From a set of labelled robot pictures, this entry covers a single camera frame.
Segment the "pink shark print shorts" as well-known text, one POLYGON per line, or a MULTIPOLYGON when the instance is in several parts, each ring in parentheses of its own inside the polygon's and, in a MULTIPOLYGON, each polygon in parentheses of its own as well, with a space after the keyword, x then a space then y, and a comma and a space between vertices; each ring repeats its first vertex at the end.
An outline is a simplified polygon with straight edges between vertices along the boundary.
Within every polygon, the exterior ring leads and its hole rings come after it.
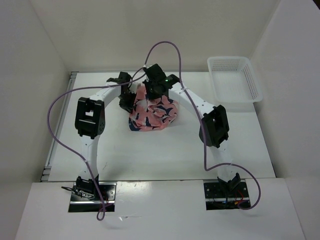
POLYGON ((145 85, 136 92, 133 111, 129 114, 128 126, 133 132, 160 131, 168 127, 178 116, 179 103, 166 96, 151 100, 145 85))

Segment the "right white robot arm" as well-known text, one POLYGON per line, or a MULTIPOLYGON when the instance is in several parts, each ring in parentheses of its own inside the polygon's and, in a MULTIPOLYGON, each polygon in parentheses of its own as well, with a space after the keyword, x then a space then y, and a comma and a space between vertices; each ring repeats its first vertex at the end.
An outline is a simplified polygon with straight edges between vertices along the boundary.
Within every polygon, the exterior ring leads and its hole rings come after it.
POLYGON ((226 109, 222 105, 215 106, 189 90, 181 80, 181 76, 166 75, 158 64, 144 66, 146 80, 143 82, 149 99, 155 100, 163 96, 181 104, 198 119, 199 138, 203 142, 203 168, 209 172, 225 166, 228 156, 229 123, 226 109))

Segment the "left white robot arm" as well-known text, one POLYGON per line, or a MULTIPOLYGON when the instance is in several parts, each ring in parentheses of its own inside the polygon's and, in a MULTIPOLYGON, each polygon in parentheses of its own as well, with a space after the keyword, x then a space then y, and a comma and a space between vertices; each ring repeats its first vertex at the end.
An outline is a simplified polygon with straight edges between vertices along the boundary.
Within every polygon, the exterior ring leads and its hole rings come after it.
POLYGON ((133 112, 135 95, 128 87, 132 77, 121 71, 117 78, 109 78, 106 88, 90 97, 80 97, 77 102, 75 128, 81 140, 81 155, 85 168, 76 179, 73 191, 87 199, 99 197, 99 173, 97 168, 98 143, 106 127, 105 108, 119 98, 119 106, 128 113, 133 112))

